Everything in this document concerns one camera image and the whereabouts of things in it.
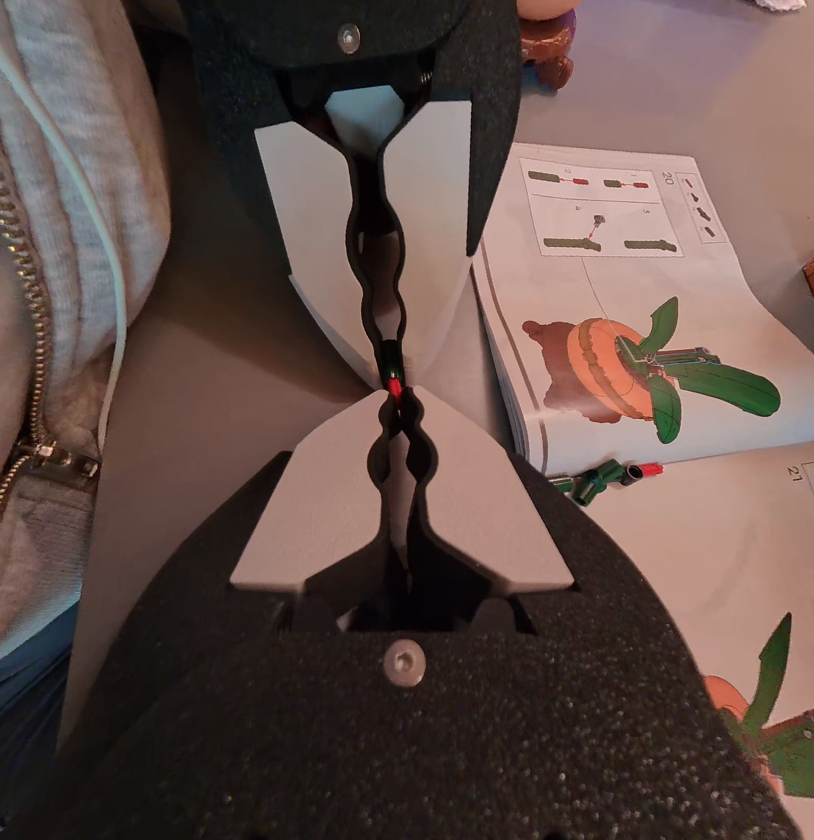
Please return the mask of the person's blue jeans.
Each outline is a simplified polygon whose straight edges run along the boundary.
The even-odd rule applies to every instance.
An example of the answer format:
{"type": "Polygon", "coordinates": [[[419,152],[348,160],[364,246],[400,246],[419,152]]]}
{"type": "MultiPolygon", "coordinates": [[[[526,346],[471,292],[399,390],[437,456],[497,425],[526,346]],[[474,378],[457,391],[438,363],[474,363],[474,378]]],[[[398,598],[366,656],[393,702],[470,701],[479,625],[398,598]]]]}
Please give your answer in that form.
{"type": "Polygon", "coordinates": [[[0,833],[32,804],[54,761],[77,608],[0,660],[0,833]]]}

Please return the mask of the open building instruction booklet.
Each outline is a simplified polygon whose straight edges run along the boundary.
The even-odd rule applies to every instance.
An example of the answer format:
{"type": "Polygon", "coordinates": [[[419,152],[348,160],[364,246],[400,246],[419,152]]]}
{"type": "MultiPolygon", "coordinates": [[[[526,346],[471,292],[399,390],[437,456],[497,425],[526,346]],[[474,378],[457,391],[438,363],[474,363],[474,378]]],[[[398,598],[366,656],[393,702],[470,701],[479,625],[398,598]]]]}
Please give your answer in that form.
{"type": "Polygon", "coordinates": [[[519,453],[547,476],[664,465],[582,514],[814,837],[814,355],[685,156],[513,144],[473,277],[519,453]]]}

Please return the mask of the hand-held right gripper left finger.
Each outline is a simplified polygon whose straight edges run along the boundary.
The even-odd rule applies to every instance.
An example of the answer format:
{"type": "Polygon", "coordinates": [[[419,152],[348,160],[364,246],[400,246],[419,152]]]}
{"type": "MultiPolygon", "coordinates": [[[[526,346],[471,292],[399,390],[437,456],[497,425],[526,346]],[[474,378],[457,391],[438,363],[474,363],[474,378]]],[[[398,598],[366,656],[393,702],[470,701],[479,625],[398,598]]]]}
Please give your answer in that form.
{"type": "Polygon", "coordinates": [[[374,595],[390,550],[386,390],[330,417],[292,451],[230,583],[288,595],[374,595]]]}

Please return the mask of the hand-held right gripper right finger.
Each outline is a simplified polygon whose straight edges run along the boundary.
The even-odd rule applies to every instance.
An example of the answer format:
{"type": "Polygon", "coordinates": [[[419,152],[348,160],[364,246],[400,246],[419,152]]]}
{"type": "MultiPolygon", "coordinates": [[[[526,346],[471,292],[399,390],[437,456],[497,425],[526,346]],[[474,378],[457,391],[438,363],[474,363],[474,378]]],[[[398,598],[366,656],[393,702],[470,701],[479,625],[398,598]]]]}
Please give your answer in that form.
{"type": "Polygon", "coordinates": [[[509,452],[415,385],[400,401],[414,490],[406,530],[412,582],[442,595],[514,595],[574,582],[509,452]]]}

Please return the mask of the person's beige zip hoodie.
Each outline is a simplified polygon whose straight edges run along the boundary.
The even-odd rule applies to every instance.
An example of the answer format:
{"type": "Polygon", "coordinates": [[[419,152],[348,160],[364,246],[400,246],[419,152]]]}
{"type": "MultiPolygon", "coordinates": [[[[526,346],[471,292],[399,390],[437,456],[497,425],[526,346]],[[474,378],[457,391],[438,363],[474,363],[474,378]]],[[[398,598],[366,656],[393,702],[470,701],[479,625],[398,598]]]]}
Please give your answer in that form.
{"type": "MultiPolygon", "coordinates": [[[[0,40],[86,170],[128,325],[168,248],[170,189],[123,2],[0,1],[0,40]]],[[[86,207],[0,73],[0,660],[79,598],[114,325],[86,207]]]]}

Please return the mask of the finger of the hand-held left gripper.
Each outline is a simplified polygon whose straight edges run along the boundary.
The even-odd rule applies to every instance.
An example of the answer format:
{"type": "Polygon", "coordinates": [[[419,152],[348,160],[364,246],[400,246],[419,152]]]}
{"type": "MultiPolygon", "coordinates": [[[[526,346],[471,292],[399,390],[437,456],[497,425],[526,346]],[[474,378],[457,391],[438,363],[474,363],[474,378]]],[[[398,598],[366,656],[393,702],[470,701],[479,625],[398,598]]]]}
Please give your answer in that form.
{"type": "Polygon", "coordinates": [[[431,100],[382,149],[384,193],[403,242],[397,292],[410,384],[420,382],[441,351],[470,269],[470,138],[469,100],[431,100]]]}
{"type": "Polygon", "coordinates": [[[353,195],[343,152],[295,121],[254,130],[290,280],[338,354],[372,388],[379,370],[346,244],[353,195]]]}

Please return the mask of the white hoodie drawstring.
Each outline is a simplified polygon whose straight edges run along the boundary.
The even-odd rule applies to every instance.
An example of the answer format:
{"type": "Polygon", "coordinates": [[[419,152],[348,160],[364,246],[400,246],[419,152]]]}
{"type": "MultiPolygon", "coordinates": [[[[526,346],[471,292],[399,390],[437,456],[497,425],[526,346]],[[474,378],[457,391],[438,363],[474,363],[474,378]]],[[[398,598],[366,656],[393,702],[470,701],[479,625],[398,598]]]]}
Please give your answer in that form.
{"type": "Polygon", "coordinates": [[[127,307],[123,262],[106,216],[86,175],[86,170],[70,148],[50,111],[44,106],[30,82],[13,62],[1,40],[0,73],[6,79],[16,97],[22,101],[29,115],[35,120],[40,132],[55,151],[58,159],[65,166],[86,207],[108,261],[115,325],[112,358],[97,423],[97,447],[102,454],[106,447],[109,413],[119,380],[127,337],[127,307]]]}

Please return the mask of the toy brick orchid pot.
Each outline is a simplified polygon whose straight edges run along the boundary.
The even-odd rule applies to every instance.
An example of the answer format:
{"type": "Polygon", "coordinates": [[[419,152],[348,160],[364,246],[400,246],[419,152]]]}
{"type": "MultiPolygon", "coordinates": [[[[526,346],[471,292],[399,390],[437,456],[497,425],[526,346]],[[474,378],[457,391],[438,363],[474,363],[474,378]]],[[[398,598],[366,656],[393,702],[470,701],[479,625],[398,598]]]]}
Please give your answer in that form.
{"type": "Polygon", "coordinates": [[[547,89],[563,88],[573,72],[569,50],[580,1],[517,1],[520,58],[547,89]]]}

